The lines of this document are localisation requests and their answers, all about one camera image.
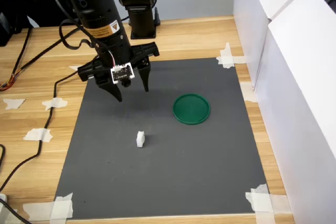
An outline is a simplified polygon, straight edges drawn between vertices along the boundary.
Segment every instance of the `green circular disc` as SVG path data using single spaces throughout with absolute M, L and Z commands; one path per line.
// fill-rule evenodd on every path
M 198 94 L 184 94 L 176 99 L 173 106 L 174 116 L 188 125 L 203 123 L 210 110 L 208 101 Z

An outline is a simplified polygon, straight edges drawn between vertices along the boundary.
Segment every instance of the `white cardboard box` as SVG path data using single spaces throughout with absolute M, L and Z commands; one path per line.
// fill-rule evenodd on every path
M 336 223 L 336 14 L 294 0 L 270 24 L 256 85 L 297 224 Z
M 252 85 L 257 81 L 267 26 L 292 0 L 234 0 L 234 17 Z

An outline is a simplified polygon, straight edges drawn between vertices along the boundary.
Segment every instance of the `black cable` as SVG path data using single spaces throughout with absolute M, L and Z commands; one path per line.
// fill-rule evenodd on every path
M 57 84 L 59 84 L 60 82 L 62 81 L 65 81 L 67 79 L 69 79 L 70 77 L 74 76 L 75 74 L 77 74 L 78 71 L 76 72 L 73 72 L 72 74 L 58 80 L 55 82 L 54 84 L 54 95 L 53 95 L 53 98 L 56 98 L 57 96 Z M 51 121 L 51 118 L 52 118 L 52 112 L 54 111 L 54 107 L 51 107 L 50 108 L 50 111 L 49 111 L 49 117 L 47 119 L 47 122 L 44 126 L 45 129 L 47 129 L 49 127 L 49 124 L 50 124 L 50 121 Z M 1 154 L 1 157 L 0 157 L 0 167 L 1 167 L 1 163 L 4 159 L 4 156 L 5 156 L 5 147 L 0 144 L 0 147 L 3 149 L 3 152 Z M 32 160 L 33 158 L 37 157 L 40 155 L 41 153 L 41 149 L 42 149 L 42 140 L 39 140 L 39 143 L 38 143 L 38 150 L 37 150 L 37 153 L 29 158 L 27 158 L 26 160 L 22 161 L 20 164 L 18 164 L 13 170 L 12 172 L 10 173 L 10 175 L 6 178 L 5 182 L 2 184 L 1 188 L 0 188 L 0 192 L 5 188 L 5 186 L 7 185 L 8 181 L 11 179 L 11 177 L 14 175 L 14 173 L 25 163 L 27 163 L 28 161 Z M 17 217 L 20 221 L 22 221 L 23 223 L 26 223 L 26 224 L 31 224 L 29 221 L 27 221 L 26 219 L 24 219 L 22 216 L 20 216 L 17 212 L 15 212 L 13 210 L 12 207 L 10 207 L 9 204 L 7 204 L 4 200 L 0 199 L 0 203 L 2 203 L 12 214 L 15 215 L 15 217 Z
M 75 74 L 77 74 L 78 71 L 58 80 L 55 82 L 55 85 L 54 85 L 54 98 L 56 98 L 56 95 L 57 95 L 57 84 L 74 76 Z M 49 112 L 49 117 L 48 117 L 48 120 L 44 126 L 45 129 L 48 128 L 49 126 L 49 123 L 50 123 L 50 120 L 51 120 L 51 117 L 52 117 L 52 112 L 54 110 L 54 107 L 51 107 L 50 108 L 50 112 Z M 21 163 L 19 163 L 13 170 L 12 172 L 10 173 L 10 175 L 6 178 L 5 182 L 2 184 L 2 186 L 0 187 L 0 192 L 5 188 L 5 186 L 7 185 L 8 181 L 11 179 L 11 177 L 14 175 L 14 173 L 22 166 L 24 165 L 25 163 L 27 163 L 28 161 L 32 160 L 33 158 L 35 157 L 38 157 L 41 153 L 41 149 L 42 149 L 42 140 L 39 140 L 39 143 L 38 143 L 38 150 L 37 150 L 37 153 L 29 158 L 27 158 L 26 160 L 23 160 Z
M 71 20 L 71 22 L 77 26 L 85 35 L 87 35 L 92 42 L 95 42 L 96 44 L 98 44 L 99 46 L 105 48 L 107 50 L 107 52 L 110 52 L 110 54 L 112 55 L 111 51 L 109 50 L 109 48 L 101 41 L 99 41 L 98 39 L 94 38 L 94 36 L 91 35 L 91 33 L 89 33 L 88 31 L 86 31 L 86 29 L 81 26 L 74 18 L 72 18 L 67 11 L 63 8 L 63 6 L 61 5 L 61 3 L 58 0 L 55 0 L 56 4 L 58 5 L 58 7 L 62 10 L 62 12 L 67 16 L 67 18 L 69 20 Z
M 19 57 L 18 57 L 17 60 L 16 60 L 16 63 L 15 63 L 15 66 L 14 66 L 14 68 L 13 68 L 13 72 L 12 72 L 12 74 L 15 74 L 15 72 L 16 72 L 16 70 L 17 70 L 17 67 L 18 67 L 19 64 L 20 64 L 20 61 L 21 61 L 22 56 L 23 56 L 23 53 L 25 52 L 26 47 L 27 47 L 28 39 L 29 39 L 29 37 L 30 37 L 30 34 L 32 33 L 32 29 L 33 29 L 33 28 L 31 28 L 31 27 L 28 28 L 28 32 L 27 32 L 27 36 L 26 36 L 25 42 L 24 42 L 24 44 L 23 44 L 22 50 L 21 50 L 21 52 L 20 52 L 20 54 L 19 54 Z
M 63 35 L 63 32 L 62 32 L 62 26 L 65 25 L 65 24 L 72 24 L 71 20 L 69 19 L 65 19 L 61 22 L 61 24 L 59 25 L 59 28 L 58 28 L 58 32 L 59 32 L 59 37 L 61 38 L 62 42 L 63 42 L 63 45 L 68 48 L 68 49 L 71 49 L 71 50 L 77 50 L 81 47 L 81 45 L 83 43 L 87 44 L 90 48 L 93 48 L 94 46 L 92 45 L 92 43 L 87 40 L 87 39 L 82 39 L 79 43 L 78 46 L 71 46 L 67 40 L 65 39 L 64 35 Z
M 1 169 L 2 161 L 4 160 L 5 153 L 6 153 L 6 147 L 2 144 L 0 144 L 0 147 L 2 148 L 1 157 L 0 157 L 0 169 Z
M 21 215 L 19 215 L 10 205 L 4 201 L 3 199 L 0 199 L 0 203 L 2 203 L 16 218 L 18 218 L 20 221 L 22 221 L 24 224 L 32 224 L 25 218 L 23 218 Z
M 158 0 L 154 0 L 154 4 L 153 4 L 153 6 L 151 7 L 151 9 L 153 9 L 153 8 L 155 7 L 157 1 L 158 1 Z M 127 17 L 125 17 L 125 18 L 122 18 L 121 21 L 125 21 L 125 20 L 128 19 L 129 17 L 130 17 L 130 16 L 127 16 Z
M 64 39 L 69 38 L 71 35 L 73 35 L 74 33 L 78 32 L 79 28 L 75 28 L 74 30 L 72 30 L 71 32 L 69 32 L 67 35 L 64 36 Z M 54 44 L 52 44 L 51 46 L 47 47 L 45 50 L 43 50 L 42 52 L 40 52 L 37 56 L 35 56 L 33 59 L 31 59 L 28 63 L 24 64 L 21 68 L 22 70 L 24 70 L 25 68 L 29 67 L 31 64 L 33 64 L 35 61 L 37 61 L 39 58 L 41 58 L 42 55 L 44 55 L 46 52 L 52 50 L 54 47 L 56 47 L 58 44 L 60 44 L 62 42 L 61 39 L 59 39 L 58 41 L 56 41 Z

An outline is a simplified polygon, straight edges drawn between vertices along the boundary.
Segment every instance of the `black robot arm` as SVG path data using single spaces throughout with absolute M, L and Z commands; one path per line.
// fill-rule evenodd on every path
M 124 87 L 131 84 L 133 68 L 137 68 L 148 91 L 148 77 L 151 69 L 149 56 L 159 55 L 156 44 L 131 46 L 113 0 L 65 0 L 75 11 L 82 27 L 89 36 L 98 57 L 78 68 L 82 81 L 94 77 L 96 84 L 122 101 L 118 82 Z M 68 18 L 80 26 L 69 14 Z

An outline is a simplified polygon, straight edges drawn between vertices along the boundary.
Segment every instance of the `black device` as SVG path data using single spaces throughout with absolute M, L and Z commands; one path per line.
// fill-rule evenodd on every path
M 8 22 L 5 14 L 0 12 L 0 47 L 7 45 L 7 42 L 13 34 L 12 26 Z
M 158 9 L 152 8 L 157 0 L 119 0 L 125 6 L 132 27 L 131 39 L 148 39 L 156 37 L 156 27 L 160 25 Z
M 90 46 L 94 47 L 98 54 L 93 61 L 78 68 L 81 80 L 87 81 L 88 78 L 94 77 L 100 88 L 108 91 L 121 102 L 121 92 L 116 83 L 120 81 L 124 87 L 131 84 L 133 70 L 124 70 L 126 64 L 130 63 L 133 69 L 138 69 L 147 92 L 151 70 L 149 56 L 159 55 L 156 44 L 152 42 L 137 46 L 130 45 L 113 0 L 64 1 L 75 10 L 83 27 L 89 32 Z

